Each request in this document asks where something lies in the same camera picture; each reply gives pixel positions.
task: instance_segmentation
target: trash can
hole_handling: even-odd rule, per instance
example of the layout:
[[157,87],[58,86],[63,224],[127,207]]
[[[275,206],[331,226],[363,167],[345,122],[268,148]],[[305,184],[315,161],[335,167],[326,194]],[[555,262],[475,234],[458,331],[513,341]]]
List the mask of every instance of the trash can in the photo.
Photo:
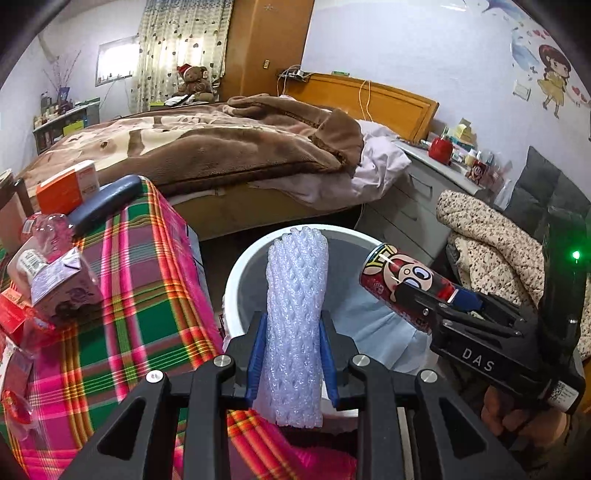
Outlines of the trash can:
[[[317,228],[328,240],[329,272],[323,310],[330,312],[337,332],[353,338],[360,353],[386,367],[403,373],[417,372],[426,360],[428,336],[359,285],[359,274],[368,255],[382,242],[334,225],[311,224],[295,228],[304,226]],[[246,333],[254,312],[267,311],[267,252],[273,241],[290,233],[291,228],[277,230],[257,240],[232,268],[223,305],[225,345],[235,336]],[[327,401],[323,402],[322,410],[325,415],[336,413]]]

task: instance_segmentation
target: floor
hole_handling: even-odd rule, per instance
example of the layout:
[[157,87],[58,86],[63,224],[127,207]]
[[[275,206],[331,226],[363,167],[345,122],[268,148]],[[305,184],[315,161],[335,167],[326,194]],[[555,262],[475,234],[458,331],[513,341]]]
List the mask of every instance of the floor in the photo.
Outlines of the floor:
[[260,237],[286,226],[302,225],[304,223],[324,223],[345,228],[354,228],[360,214],[361,207],[357,206],[329,215],[252,228],[250,230],[224,235],[220,238],[199,242],[213,311],[216,313],[222,311],[222,297],[234,263],[242,255],[244,250]]

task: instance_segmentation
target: white foam fruit sleeve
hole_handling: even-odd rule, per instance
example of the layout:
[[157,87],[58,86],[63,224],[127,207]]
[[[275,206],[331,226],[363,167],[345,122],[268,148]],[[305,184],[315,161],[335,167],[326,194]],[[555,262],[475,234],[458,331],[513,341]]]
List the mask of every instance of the white foam fruit sleeve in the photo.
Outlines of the white foam fruit sleeve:
[[269,248],[267,347],[255,407],[280,426],[320,427],[320,310],[329,249],[317,229],[291,229]]

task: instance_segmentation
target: light switch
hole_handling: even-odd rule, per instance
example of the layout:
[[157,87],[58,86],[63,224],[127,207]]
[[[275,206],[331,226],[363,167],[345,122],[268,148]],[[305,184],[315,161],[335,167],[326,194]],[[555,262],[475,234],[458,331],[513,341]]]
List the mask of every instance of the light switch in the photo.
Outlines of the light switch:
[[520,84],[517,80],[513,86],[513,95],[517,95],[519,98],[523,98],[526,102],[530,99],[531,88]]

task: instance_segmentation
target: purple box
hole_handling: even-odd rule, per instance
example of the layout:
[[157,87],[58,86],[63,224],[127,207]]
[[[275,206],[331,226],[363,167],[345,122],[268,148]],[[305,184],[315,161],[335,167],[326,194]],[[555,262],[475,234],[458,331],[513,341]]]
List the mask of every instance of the purple box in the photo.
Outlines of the purple box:
[[98,279],[76,247],[41,270],[31,284],[33,307],[56,325],[102,299]]

